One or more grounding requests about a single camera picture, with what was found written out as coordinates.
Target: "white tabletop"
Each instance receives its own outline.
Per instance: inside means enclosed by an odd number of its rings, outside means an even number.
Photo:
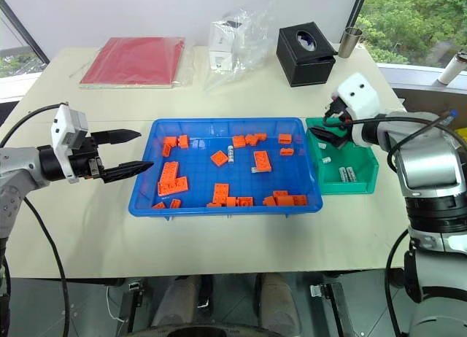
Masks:
[[[151,123],[161,117],[322,116],[333,90],[356,71],[379,92],[384,107],[402,108],[363,48],[348,59],[336,57],[324,85],[291,88],[271,56],[262,69],[208,93],[201,75],[205,52],[196,49],[198,75],[184,88],[86,90],[77,83],[96,49],[65,49],[17,105],[0,135],[27,111],[68,101],[86,113],[90,131],[127,128],[142,133],[132,142],[99,148],[109,168],[140,160]],[[7,146],[49,144],[54,114],[33,118]],[[288,218],[174,217],[167,222],[133,217],[128,201],[135,178],[108,185],[99,180],[53,182],[28,197],[55,239],[70,278],[382,268],[408,220],[397,176],[387,168],[385,153],[373,150],[380,163],[373,195],[323,196],[320,212]],[[402,253],[394,265],[402,265]],[[15,277],[58,277],[47,240],[25,206],[7,244],[7,257]]]

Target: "plastic bag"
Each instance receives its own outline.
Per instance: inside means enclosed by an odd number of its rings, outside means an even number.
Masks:
[[[239,80],[261,67],[275,42],[274,0],[242,7],[211,24],[205,90]]]
[[[188,81],[182,37],[111,38],[80,82],[81,88],[170,88]]]

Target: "red folder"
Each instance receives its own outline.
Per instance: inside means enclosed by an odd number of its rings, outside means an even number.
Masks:
[[[184,44],[181,37],[110,38],[80,84],[89,88],[169,86]]]

